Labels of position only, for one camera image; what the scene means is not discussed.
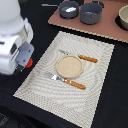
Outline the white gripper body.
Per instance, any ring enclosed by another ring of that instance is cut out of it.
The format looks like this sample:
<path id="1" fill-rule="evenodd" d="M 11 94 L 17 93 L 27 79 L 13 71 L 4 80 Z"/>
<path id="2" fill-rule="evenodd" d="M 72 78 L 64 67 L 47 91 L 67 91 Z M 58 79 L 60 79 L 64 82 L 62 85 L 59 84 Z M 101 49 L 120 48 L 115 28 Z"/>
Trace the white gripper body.
<path id="1" fill-rule="evenodd" d="M 34 52 L 34 46 L 31 44 L 32 27 L 28 19 L 25 19 L 24 23 L 20 33 L 0 36 L 0 74 L 12 75 L 21 72 Z"/>

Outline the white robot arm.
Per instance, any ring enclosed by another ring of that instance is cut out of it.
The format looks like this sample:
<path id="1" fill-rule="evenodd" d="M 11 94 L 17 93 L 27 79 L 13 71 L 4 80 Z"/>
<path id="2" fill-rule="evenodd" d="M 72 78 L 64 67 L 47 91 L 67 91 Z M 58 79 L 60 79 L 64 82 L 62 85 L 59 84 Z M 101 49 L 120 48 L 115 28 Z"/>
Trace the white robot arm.
<path id="1" fill-rule="evenodd" d="M 34 46 L 33 30 L 20 14 L 18 0 L 0 0 L 0 74 L 21 72 L 28 64 Z"/>

